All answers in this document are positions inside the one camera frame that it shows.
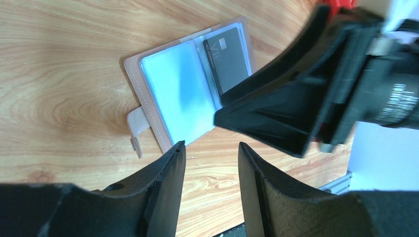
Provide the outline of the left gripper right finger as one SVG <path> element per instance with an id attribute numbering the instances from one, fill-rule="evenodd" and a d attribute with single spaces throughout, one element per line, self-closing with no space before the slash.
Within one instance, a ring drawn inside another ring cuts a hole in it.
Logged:
<path id="1" fill-rule="evenodd" d="M 334 195 L 311 187 L 238 147 L 246 235 L 249 237 L 416 237 L 419 194 L 356 191 Z"/>

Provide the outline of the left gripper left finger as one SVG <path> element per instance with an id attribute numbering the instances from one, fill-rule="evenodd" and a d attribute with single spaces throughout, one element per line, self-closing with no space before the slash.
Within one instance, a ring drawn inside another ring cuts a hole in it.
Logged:
<path id="1" fill-rule="evenodd" d="M 103 190 L 72 183 L 0 186 L 3 237 L 173 237 L 186 152 L 177 142 L 159 159 Z"/>

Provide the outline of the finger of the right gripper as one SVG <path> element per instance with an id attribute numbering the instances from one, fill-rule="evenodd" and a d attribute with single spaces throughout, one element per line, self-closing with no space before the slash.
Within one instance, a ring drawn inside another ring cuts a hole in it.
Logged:
<path id="1" fill-rule="evenodd" d="M 225 92 L 214 124 L 297 158 L 331 131 L 383 18 L 361 7 L 330 11 L 317 5 L 278 57 Z"/>

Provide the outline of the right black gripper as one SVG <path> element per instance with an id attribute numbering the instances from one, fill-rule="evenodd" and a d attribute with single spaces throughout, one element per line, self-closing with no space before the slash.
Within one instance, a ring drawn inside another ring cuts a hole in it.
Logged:
<path id="1" fill-rule="evenodd" d="M 419 128 L 419 23 L 406 19 L 398 32 L 412 33 L 415 39 L 374 38 L 362 65 L 345 76 L 319 131 L 320 150 L 331 153 L 345 143 L 357 121 L 387 128 Z"/>

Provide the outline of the VIP black credit card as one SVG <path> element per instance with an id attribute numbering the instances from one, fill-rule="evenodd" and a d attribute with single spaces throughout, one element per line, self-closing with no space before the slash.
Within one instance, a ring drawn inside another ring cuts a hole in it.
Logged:
<path id="1" fill-rule="evenodd" d="M 203 47 L 219 95 L 249 76 L 244 46 L 238 27 L 207 37 Z"/>

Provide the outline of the beige card holder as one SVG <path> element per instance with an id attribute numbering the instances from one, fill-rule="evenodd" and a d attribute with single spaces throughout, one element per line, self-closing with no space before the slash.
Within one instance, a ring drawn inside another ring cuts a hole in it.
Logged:
<path id="1" fill-rule="evenodd" d="M 124 60 L 124 69 L 140 102 L 126 117 L 132 147 L 139 157 L 143 155 L 139 135 L 147 128 L 152 129 L 162 152 L 178 141 L 191 144 L 214 128 L 213 117 L 222 108 L 225 93 L 217 92 L 203 41 L 234 26 L 241 33 L 251 76 L 256 65 L 244 16 Z"/>

